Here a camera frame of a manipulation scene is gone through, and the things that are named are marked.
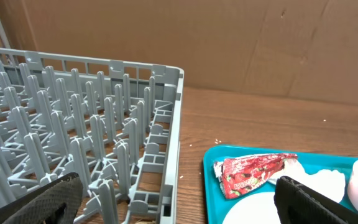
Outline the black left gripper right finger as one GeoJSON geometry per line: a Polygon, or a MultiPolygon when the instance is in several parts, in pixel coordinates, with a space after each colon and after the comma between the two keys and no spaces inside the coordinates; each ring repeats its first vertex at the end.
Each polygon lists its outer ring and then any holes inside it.
{"type": "Polygon", "coordinates": [[[277,180],[273,199],[281,224],[358,224],[358,213],[288,176],[277,180]]]}

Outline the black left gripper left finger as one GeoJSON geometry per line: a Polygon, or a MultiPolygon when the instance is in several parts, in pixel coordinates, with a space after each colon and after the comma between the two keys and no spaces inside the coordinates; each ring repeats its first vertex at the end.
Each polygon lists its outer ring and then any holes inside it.
{"type": "Polygon", "coordinates": [[[71,172],[0,208],[0,223],[72,224],[82,195],[80,177],[71,172]]]}

